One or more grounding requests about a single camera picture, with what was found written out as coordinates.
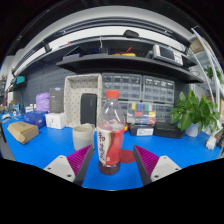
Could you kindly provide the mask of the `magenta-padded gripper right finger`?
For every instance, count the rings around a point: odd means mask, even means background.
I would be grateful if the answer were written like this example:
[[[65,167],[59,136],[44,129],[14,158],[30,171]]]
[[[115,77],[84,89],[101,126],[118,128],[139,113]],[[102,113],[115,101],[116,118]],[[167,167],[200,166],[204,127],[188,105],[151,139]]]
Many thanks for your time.
[[[133,155],[143,185],[148,185],[180,170],[180,167],[168,156],[159,157],[137,145],[133,147]]]

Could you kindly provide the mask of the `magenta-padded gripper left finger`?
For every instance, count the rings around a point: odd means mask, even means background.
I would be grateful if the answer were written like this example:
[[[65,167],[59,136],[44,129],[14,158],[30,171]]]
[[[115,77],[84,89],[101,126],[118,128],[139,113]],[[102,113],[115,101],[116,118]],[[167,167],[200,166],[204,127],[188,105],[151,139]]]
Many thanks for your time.
[[[44,170],[81,186],[93,153],[93,146],[89,145],[69,156],[59,155]]]

